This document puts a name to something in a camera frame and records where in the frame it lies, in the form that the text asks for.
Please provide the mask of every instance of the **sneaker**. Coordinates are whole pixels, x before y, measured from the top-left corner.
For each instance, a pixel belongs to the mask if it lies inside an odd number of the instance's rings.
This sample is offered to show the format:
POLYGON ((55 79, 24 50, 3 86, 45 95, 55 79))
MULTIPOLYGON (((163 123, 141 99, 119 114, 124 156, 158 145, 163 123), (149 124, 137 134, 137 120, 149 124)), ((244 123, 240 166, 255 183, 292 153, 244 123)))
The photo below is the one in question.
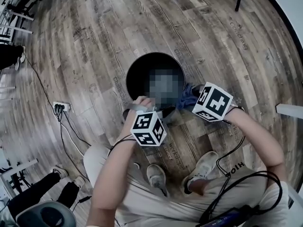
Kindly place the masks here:
POLYGON ((200 158, 192 173, 186 176, 181 183, 181 189, 184 189, 184 193, 186 194, 192 193, 188 189, 188 186, 191 184, 191 182, 197 179, 206 179, 206 177, 215 168, 216 161, 218 158, 219 155, 214 151, 209 151, 200 158))
POLYGON ((20 66, 20 58, 18 57, 17 62, 15 64, 15 70, 18 70, 20 66))
POLYGON ((78 176, 74 181, 72 181, 73 183, 75 183, 77 185, 77 187, 79 187, 79 190, 84 186, 85 184, 85 180, 78 176))
POLYGON ((23 53, 20 58, 20 62, 23 63, 25 61, 25 46, 23 46, 23 53))
POLYGON ((68 172, 58 166, 53 166, 51 168, 51 173, 58 173, 61 179, 66 178, 68 176, 68 172))
POLYGON ((150 186, 159 188, 165 197, 169 197, 169 192, 166 189, 166 175, 161 167, 156 164, 151 164, 147 167, 146 175, 150 186))

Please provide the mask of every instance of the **black bucket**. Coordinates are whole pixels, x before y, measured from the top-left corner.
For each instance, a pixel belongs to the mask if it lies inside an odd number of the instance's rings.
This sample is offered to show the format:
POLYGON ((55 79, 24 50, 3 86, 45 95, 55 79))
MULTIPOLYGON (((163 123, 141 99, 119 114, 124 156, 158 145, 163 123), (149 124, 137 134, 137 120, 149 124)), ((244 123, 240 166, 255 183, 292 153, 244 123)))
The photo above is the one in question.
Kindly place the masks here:
POLYGON ((181 65, 170 55, 152 52, 136 59, 126 76, 129 96, 155 98, 158 109, 173 106, 182 96, 185 75, 181 65))

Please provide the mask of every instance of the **power strip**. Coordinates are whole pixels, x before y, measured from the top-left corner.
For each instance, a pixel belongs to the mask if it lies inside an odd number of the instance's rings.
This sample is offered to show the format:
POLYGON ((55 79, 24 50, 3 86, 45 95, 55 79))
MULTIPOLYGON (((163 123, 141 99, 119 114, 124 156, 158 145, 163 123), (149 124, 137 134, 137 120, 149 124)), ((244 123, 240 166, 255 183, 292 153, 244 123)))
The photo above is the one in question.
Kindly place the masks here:
POLYGON ((70 108, 71 108, 70 104, 61 103, 61 102, 53 102, 53 108, 55 108, 56 104, 63 105, 64 106, 63 111, 66 111, 66 112, 68 112, 70 110, 70 108))

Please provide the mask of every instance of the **black baseboard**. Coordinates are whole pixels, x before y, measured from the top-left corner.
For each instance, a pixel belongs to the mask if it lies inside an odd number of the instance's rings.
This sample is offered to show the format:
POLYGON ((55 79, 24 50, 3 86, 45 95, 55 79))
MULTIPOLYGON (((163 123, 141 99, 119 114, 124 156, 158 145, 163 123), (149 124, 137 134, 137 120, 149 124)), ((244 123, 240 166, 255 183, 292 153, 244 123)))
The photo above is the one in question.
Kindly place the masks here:
MULTIPOLYGON (((301 63, 303 64, 303 48, 302 48, 302 45, 300 43, 300 40, 299 40, 296 32, 294 31, 294 28, 293 28, 292 24, 289 22, 286 14, 281 9, 281 7, 277 3, 277 1, 276 0, 269 0, 269 1, 274 6, 274 8, 278 12, 279 16, 282 18, 283 22, 285 23, 286 28, 288 29, 288 31, 290 33, 290 36, 292 37, 292 39, 294 41, 294 44, 297 48, 297 51, 298 51, 299 56, 300 56, 301 63)), ((302 184, 303 184, 303 175, 301 176, 301 179, 299 180, 299 183, 298 183, 298 186, 297 186, 297 189, 296 189, 297 192, 299 192, 299 190, 301 189, 302 184)), ((290 208, 293 203, 294 203, 294 201, 290 200, 289 204, 288 204, 288 207, 290 208)))

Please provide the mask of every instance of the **forearm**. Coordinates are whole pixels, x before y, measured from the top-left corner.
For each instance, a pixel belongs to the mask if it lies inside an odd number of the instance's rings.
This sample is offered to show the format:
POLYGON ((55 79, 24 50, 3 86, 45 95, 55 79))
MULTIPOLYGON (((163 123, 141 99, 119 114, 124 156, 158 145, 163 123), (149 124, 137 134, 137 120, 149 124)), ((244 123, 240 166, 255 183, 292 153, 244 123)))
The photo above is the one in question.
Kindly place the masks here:
POLYGON ((122 202, 134 147, 133 141, 124 141, 112 150, 94 186, 92 208, 115 210, 122 202))
POLYGON ((284 153, 279 142, 248 114, 234 109, 226 118, 243 131, 267 168, 284 164, 284 153))

